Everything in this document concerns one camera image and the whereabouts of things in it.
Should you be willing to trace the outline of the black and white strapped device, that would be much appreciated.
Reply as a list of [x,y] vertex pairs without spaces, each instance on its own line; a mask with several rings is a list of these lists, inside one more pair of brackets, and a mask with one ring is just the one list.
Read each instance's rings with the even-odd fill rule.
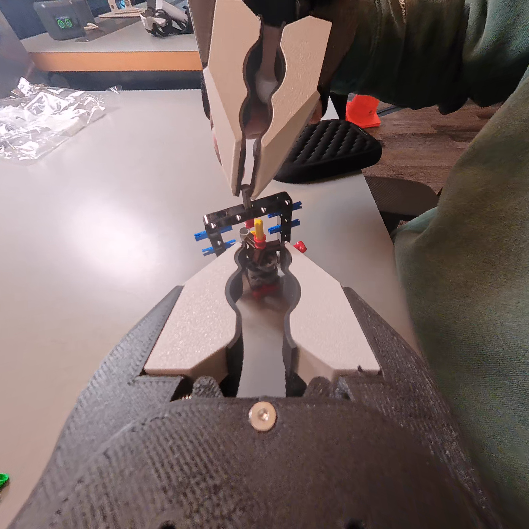
[[140,18],[146,31],[153,36],[194,33],[187,1],[147,1]]

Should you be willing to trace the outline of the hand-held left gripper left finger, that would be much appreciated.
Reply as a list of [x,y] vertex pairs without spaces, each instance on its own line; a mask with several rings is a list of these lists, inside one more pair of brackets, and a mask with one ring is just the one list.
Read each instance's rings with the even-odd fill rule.
[[226,250],[183,285],[144,365],[151,376],[186,376],[196,380],[228,375],[226,352],[236,337],[236,312],[226,286],[237,272],[238,247]]

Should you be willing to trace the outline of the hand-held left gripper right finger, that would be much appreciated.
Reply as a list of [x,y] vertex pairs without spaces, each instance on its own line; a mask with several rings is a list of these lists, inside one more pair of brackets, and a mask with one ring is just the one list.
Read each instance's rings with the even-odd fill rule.
[[378,374],[380,365],[341,283],[286,242],[280,254],[284,297],[283,360],[288,377]]

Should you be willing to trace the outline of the person's right forearm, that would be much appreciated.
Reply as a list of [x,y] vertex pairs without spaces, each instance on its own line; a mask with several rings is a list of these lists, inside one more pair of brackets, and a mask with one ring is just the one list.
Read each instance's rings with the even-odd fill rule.
[[332,93],[400,107],[506,102],[528,69],[528,1],[355,1]]

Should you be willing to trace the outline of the black dimpled wrist rest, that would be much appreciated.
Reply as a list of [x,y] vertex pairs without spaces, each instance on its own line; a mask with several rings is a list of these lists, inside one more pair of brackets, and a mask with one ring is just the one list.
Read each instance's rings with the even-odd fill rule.
[[322,120],[306,126],[274,180],[306,184],[340,178],[375,165],[381,155],[381,143],[354,123]]

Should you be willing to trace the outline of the white book stand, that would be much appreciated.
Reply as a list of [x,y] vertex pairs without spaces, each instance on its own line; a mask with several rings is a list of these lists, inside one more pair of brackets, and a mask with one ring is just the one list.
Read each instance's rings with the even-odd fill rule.
[[107,1],[110,11],[102,13],[99,18],[139,17],[142,9],[135,6],[134,1]]

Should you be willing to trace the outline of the grey table with orange edge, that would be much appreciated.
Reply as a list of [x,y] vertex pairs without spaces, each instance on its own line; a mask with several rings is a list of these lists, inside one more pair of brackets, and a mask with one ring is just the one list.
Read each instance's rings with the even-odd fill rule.
[[36,67],[49,72],[201,71],[193,34],[157,37],[141,22],[89,42],[44,33],[22,40]]

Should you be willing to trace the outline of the black frame lego assembly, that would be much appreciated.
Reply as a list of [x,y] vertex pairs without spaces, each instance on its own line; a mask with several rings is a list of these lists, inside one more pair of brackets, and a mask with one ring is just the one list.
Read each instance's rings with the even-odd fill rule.
[[202,249],[203,256],[219,256],[235,244],[234,239],[224,241],[223,234],[241,225],[246,278],[253,296],[260,299],[279,290],[279,254],[290,242],[292,229],[301,223],[293,219],[293,212],[300,209],[302,202],[293,202],[286,192],[252,200],[249,210],[244,209],[242,202],[205,215],[204,230],[195,233],[195,240],[209,240],[209,247]]

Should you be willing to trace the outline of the black box with green lights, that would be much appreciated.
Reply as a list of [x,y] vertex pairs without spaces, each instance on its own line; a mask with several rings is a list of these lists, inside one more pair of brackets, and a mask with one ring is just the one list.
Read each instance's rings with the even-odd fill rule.
[[34,2],[33,8],[52,39],[65,41],[86,35],[70,1],[38,1]]

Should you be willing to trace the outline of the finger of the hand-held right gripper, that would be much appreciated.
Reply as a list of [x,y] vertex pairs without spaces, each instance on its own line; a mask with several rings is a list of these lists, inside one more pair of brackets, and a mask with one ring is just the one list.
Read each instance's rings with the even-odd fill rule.
[[244,1],[189,1],[218,154],[238,196],[246,141],[243,112],[250,98],[245,70],[261,36],[261,19]]
[[330,21],[301,18],[281,31],[284,77],[271,95],[270,125],[255,142],[252,199],[257,199],[274,179],[314,113],[331,28]]

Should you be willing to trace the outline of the clear plastic bag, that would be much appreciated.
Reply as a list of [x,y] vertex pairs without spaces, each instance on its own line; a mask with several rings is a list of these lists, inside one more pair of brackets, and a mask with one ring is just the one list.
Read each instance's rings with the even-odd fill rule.
[[120,85],[84,91],[31,83],[24,77],[1,99],[1,160],[31,164],[115,110]]

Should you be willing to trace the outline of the orange plastic bin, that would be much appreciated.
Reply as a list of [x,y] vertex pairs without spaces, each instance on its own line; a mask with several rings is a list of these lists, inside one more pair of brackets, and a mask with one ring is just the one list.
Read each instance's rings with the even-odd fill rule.
[[346,105],[346,120],[361,129],[377,128],[381,121],[377,114],[380,101],[372,96],[354,95]]

